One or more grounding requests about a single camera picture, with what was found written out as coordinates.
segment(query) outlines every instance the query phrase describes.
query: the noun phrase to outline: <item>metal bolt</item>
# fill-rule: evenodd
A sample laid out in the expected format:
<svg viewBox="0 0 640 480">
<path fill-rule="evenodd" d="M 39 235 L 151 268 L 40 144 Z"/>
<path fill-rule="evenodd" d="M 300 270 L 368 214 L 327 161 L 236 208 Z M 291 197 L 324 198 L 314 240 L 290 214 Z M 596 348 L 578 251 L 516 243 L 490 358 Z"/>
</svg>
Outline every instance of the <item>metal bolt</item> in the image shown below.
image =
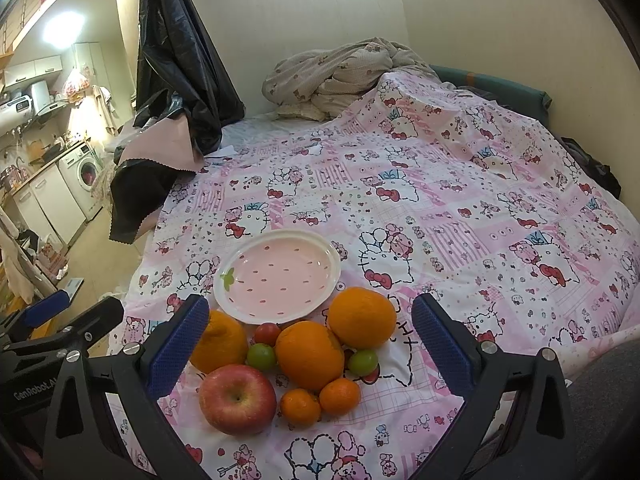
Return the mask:
<svg viewBox="0 0 640 480">
<path fill-rule="evenodd" d="M 126 355 L 133 355 L 133 354 L 137 353 L 138 350 L 140 350 L 140 343 L 127 343 L 122 348 L 122 351 Z"/>
<path fill-rule="evenodd" d="M 495 354 L 498 351 L 498 345 L 493 341 L 482 341 L 480 348 L 485 354 Z"/>
<path fill-rule="evenodd" d="M 543 348 L 542 357 L 547 361 L 553 361 L 556 358 L 556 353 L 551 348 Z"/>
<path fill-rule="evenodd" d="M 66 360 L 70 363 L 75 363 L 80 358 L 80 352 L 78 350 L 72 350 L 66 355 Z"/>
</svg>

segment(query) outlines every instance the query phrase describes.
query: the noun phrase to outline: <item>green cushion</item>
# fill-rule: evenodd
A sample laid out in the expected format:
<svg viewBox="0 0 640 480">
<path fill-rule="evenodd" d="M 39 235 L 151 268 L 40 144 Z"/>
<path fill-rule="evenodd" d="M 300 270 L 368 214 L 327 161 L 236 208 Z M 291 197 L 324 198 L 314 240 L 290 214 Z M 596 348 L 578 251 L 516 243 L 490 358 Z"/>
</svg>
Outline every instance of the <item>green cushion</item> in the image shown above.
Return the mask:
<svg viewBox="0 0 640 480">
<path fill-rule="evenodd" d="M 491 92 L 498 97 L 500 104 L 507 105 L 521 115 L 537 119 L 548 128 L 548 108 L 551 105 L 551 97 L 545 91 L 536 90 L 507 79 L 476 74 L 457 68 L 435 65 L 431 65 L 431 68 L 436 71 L 441 81 L 448 81 L 455 86 L 473 86 Z"/>
</svg>

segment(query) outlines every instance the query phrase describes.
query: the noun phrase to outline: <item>hello kitty print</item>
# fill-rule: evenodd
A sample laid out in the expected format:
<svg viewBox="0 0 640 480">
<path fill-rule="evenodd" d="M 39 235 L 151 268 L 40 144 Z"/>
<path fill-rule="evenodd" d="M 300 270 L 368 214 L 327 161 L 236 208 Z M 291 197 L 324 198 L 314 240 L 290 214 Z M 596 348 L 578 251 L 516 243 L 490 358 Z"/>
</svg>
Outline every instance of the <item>hello kitty print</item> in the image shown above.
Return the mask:
<svg viewBox="0 0 640 480">
<path fill-rule="evenodd" d="M 305 431 L 281 415 L 268 437 L 213 431 L 198 407 L 203 377 L 188 365 L 159 407 L 212 478 L 408 478 L 460 408 L 412 327 L 418 294 L 432 294 L 479 342 L 552 346 L 567 370 L 630 337 L 634 329 L 620 332 L 629 319 L 640 322 L 631 306 L 638 222 L 537 121 L 399 70 L 336 120 L 310 126 L 247 139 L 237 155 L 176 183 L 110 352 L 144 341 L 191 293 L 214 304 L 221 261 L 280 228 L 331 242 L 342 266 L 336 292 L 383 294 L 396 330 L 371 374 L 345 371 L 361 387 L 359 406 Z M 325 323 L 327 306 L 309 318 Z M 270 379 L 278 397 L 296 387 L 279 373 Z M 127 421 L 117 422 L 145 466 Z"/>
</svg>

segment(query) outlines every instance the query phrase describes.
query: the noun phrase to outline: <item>orange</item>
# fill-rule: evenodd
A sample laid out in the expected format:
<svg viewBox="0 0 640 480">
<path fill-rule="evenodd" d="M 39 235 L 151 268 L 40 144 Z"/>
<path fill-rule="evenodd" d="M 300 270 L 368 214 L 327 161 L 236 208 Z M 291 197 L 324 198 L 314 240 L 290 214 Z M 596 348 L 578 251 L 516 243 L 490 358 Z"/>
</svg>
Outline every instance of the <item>orange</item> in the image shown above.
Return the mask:
<svg viewBox="0 0 640 480">
<path fill-rule="evenodd" d="M 209 311 L 209 323 L 189 358 L 204 374 L 224 365 L 244 364 L 249 345 L 242 325 L 221 310 Z"/>
<path fill-rule="evenodd" d="M 320 391 L 342 375 L 344 352 L 331 331 L 314 321 L 299 321 L 276 341 L 276 357 L 284 374 L 298 386 Z"/>
<path fill-rule="evenodd" d="M 382 294 L 350 286 L 332 301 L 327 324 L 343 343 L 357 350 L 377 348 L 396 329 L 396 310 Z"/>
<path fill-rule="evenodd" d="M 320 402 L 315 395 L 302 388 L 289 390 L 280 399 L 284 418 L 299 428 L 308 428 L 320 419 Z"/>
<path fill-rule="evenodd" d="M 332 381 L 320 391 L 320 406 L 329 415 L 346 415 L 359 402 L 360 387 L 344 377 Z"/>
</svg>

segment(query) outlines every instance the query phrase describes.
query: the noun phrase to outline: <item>pink plate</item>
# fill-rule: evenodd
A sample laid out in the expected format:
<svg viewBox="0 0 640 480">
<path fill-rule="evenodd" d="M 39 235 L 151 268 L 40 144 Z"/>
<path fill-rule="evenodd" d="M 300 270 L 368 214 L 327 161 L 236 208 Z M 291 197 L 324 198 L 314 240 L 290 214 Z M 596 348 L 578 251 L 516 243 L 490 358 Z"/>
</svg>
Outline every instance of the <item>pink plate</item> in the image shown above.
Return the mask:
<svg viewBox="0 0 640 480">
<path fill-rule="evenodd" d="M 339 277 L 340 256 L 324 238 L 276 229 L 252 237 L 222 262 L 213 293 L 237 320 L 284 323 L 317 308 Z"/>
</svg>

